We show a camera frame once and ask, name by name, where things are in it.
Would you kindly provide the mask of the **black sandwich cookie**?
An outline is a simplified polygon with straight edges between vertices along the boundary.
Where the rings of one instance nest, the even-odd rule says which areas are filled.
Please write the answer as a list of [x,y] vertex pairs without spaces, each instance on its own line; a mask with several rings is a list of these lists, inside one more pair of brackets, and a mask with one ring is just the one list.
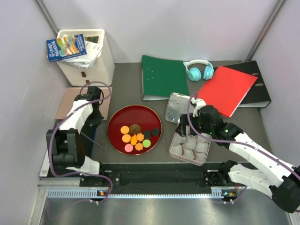
[[145,139],[150,139],[150,138],[151,138],[151,132],[150,132],[150,131],[145,131],[145,132],[143,133],[143,135],[144,135],[144,138],[145,138]]
[[159,128],[154,128],[151,130],[151,134],[153,136],[158,136],[160,134],[160,129]]

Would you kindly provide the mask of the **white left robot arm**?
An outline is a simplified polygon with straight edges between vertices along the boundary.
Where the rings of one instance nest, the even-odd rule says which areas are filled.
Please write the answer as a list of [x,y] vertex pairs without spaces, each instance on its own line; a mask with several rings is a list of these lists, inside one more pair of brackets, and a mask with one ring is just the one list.
[[90,175],[96,186],[106,182],[106,174],[100,171],[101,164],[90,158],[81,137],[83,128],[94,132],[104,119],[99,110],[100,103],[96,102],[102,96],[100,88],[88,87],[87,93],[75,97],[66,118],[56,128],[47,131],[49,166],[56,176],[59,176],[57,169],[67,169],[71,173]]

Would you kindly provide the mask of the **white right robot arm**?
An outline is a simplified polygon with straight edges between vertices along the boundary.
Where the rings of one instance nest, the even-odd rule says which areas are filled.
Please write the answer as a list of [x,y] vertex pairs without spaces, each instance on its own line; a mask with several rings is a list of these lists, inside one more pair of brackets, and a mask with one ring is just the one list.
[[187,112],[181,115],[176,132],[190,133],[209,142],[215,142],[240,155],[255,169],[227,161],[219,168],[223,185],[239,183],[268,196],[280,209],[288,213],[300,211],[300,168],[274,156],[253,141],[240,127],[224,122],[218,110],[202,99],[191,96]]

